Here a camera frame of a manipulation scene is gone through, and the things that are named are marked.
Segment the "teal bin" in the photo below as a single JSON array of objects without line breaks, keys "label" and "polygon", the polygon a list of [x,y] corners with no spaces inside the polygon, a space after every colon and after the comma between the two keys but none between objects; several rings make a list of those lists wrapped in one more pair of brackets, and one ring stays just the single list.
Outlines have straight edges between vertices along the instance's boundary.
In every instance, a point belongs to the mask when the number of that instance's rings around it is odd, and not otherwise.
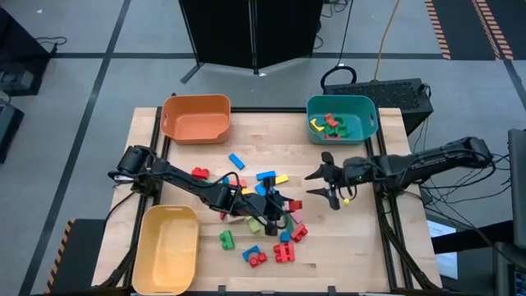
[{"label": "teal bin", "polygon": [[[339,123],[335,129],[329,127],[325,121],[328,113]],[[313,119],[318,127],[324,127],[323,131],[318,132],[311,125]],[[307,132],[312,144],[357,145],[374,135],[377,130],[376,107],[366,96],[315,95],[307,102]],[[327,134],[333,136],[336,133],[341,138],[326,138]]]}]

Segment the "orange bin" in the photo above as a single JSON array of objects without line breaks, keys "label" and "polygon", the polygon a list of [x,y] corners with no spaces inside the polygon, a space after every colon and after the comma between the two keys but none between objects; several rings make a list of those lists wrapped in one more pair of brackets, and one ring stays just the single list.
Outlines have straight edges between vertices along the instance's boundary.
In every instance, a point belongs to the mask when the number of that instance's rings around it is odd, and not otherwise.
[{"label": "orange bin", "polygon": [[230,136],[225,95],[176,95],[164,102],[161,116],[161,131],[179,145],[217,144]]},{"label": "orange bin", "polygon": [[154,206],[142,220],[131,283],[142,295],[179,295],[196,273],[199,223],[189,206]]}]

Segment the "wooden table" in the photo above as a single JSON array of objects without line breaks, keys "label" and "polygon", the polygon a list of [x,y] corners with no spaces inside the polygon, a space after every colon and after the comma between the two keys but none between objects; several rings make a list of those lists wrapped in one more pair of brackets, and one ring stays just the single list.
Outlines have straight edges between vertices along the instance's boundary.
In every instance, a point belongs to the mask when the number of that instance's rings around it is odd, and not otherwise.
[{"label": "wooden table", "polygon": [[[380,115],[387,152],[409,153],[399,109],[381,109]],[[154,120],[155,109],[136,109],[126,147],[148,146]],[[216,291],[223,284],[227,291],[326,292],[330,285],[338,292],[389,291],[372,185],[358,186],[357,198],[348,207],[342,203],[338,211],[331,210],[325,198],[305,193],[307,189],[325,186],[320,179],[303,180],[320,165],[322,151],[330,151],[335,163],[341,165],[346,158],[366,156],[365,145],[312,145],[307,140],[305,124],[305,114],[301,113],[233,113],[232,136],[222,145],[178,146],[172,142],[168,153],[171,164],[187,172],[196,166],[208,168],[212,180],[237,171],[253,187],[259,172],[275,170],[287,174],[290,180],[277,188],[286,197],[303,200],[302,217],[309,230],[294,247],[294,263],[276,263],[271,257],[252,269],[242,259],[242,252],[257,244],[273,255],[272,246],[279,238],[252,234],[245,223],[226,224],[219,219],[219,213],[209,210],[199,198],[165,183],[161,204],[191,206],[201,225],[197,272],[189,290]],[[373,144],[378,153],[376,139]],[[162,145],[160,140],[159,154]],[[245,163],[244,170],[239,171],[230,162],[228,155],[232,152]],[[408,190],[418,192],[415,186]],[[129,187],[118,187],[112,206],[128,193]],[[93,284],[108,278],[130,247],[137,204],[138,197],[132,198],[109,220]],[[430,280],[441,286],[422,202],[406,195],[398,197],[398,205],[409,253]],[[221,248],[218,236],[226,229],[233,233],[235,250]],[[399,257],[394,249],[393,254],[398,285],[403,287]]]}]

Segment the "plastic bin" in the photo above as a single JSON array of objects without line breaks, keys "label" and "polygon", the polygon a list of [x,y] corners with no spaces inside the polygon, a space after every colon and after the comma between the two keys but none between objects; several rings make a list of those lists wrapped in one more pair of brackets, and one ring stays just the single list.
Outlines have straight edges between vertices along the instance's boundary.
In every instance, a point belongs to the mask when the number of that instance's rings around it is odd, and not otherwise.
[{"label": "plastic bin", "polygon": [[218,144],[230,136],[225,95],[175,95],[163,104],[161,131],[179,145]]},{"label": "plastic bin", "polygon": [[189,206],[154,206],[142,220],[131,283],[142,295],[179,295],[196,273],[199,223]]},{"label": "plastic bin", "polygon": [[[325,122],[325,115],[342,118],[348,127],[348,136],[341,139],[325,138],[325,132],[316,131],[311,120],[318,126]],[[321,145],[357,145],[374,135],[378,130],[376,108],[363,95],[315,95],[307,102],[307,133],[309,141]]]}]

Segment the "yellow cable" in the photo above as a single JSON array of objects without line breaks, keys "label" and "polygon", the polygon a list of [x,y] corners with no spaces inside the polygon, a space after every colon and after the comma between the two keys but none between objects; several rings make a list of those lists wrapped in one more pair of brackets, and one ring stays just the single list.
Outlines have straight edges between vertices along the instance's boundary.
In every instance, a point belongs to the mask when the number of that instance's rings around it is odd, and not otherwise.
[{"label": "yellow cable", "polygon": [[393,22],[393,18],[395,17],[396,10],[398,9],[398,5],[400,4],[400,0],[396,0],[396,4],[394,5],[393,12],[391,13],[391,18],[389,19],[389,22],[387,23],[387,27],[385,28],[384,36],[381,38],[380,43],[380,51],[378,52],[378,59],[376,60],[376,70],[375,70],[375,78],[378,75],[378,68],[380,67],[380,60],[381,60],[381,50],[384,48],[384,41],[385,37],[387,36],[387,31],[389,31],[389,27],[391,27],[391,22]]}]

